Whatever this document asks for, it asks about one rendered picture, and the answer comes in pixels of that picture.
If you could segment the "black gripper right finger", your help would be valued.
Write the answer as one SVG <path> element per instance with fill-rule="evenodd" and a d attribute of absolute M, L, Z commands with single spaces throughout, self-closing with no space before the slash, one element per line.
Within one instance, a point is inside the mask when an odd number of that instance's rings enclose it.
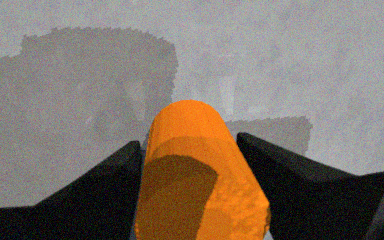
<path fill-rule="evenodd" d="M 238 148 L 268 199 L 273 240 L 377 240 L 384 172 L 350 174 L 246 132 Z"/>

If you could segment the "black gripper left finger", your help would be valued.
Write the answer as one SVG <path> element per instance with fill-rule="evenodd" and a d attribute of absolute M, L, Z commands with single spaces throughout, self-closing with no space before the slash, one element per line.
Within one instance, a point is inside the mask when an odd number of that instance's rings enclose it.
<path fill-rule="evenodd" d="M 38 204 L 0 208 L 0 240 L 129 240 L 141 163 L 130 141 Z"/>

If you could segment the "orange knob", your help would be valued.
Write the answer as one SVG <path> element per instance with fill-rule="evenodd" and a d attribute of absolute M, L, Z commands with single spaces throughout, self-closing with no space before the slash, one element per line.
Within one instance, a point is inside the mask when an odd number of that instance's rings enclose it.
<path fill-rule="evenodd" d="M 268 199 L 220 114 L 196 100 L 163 108 L 150 127 L 137 240 L 263 240 Z"/>

